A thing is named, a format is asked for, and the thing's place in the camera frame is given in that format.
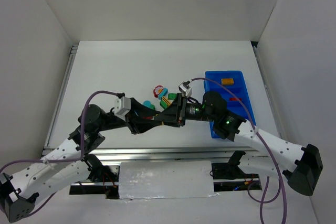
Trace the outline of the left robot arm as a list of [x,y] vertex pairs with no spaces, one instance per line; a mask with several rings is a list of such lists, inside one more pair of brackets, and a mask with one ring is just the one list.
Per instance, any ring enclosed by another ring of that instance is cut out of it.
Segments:
[[127,127],[141,134],[162,125],[159,112],[134,98],[118,97],[110,112],[87,103],[79,126],[57,148],[12,175],[1,173],[1,210],[10,223],[36,212],[36,205],[48,201],[64,187],[89,180],[115,182],[115,174],[92,154],[104,140],[101,132]]

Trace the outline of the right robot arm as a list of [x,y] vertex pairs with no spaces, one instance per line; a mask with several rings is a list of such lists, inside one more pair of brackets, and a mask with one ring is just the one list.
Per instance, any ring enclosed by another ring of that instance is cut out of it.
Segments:
[[164,125],[180,127],[187,120],[213,123],[220,138],[251,147],[270,157],[269,170],[283,175],[294,191],[312,196],[323,170],[319,149],[285,141],[261,129],[227,109],[226,101],[216,91],[203,95],[201,104],[188,103],[180,93],[173,103],[154,117]]

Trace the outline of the orange lego brick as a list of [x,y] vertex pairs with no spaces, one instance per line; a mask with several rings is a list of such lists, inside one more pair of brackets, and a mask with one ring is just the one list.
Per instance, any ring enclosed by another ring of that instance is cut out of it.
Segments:
[[223,78],[221,79],[221,85],[223,86],[232,86],[235,84],[235,81],[233,78]]

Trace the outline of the small red lego brick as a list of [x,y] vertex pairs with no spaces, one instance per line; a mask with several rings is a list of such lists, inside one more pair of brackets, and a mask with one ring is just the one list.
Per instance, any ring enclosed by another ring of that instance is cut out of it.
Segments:
[[241,98],[235,98],[235,97],[232,97],[232,98],[229,98],[230,101],[241,101],[242,99]]

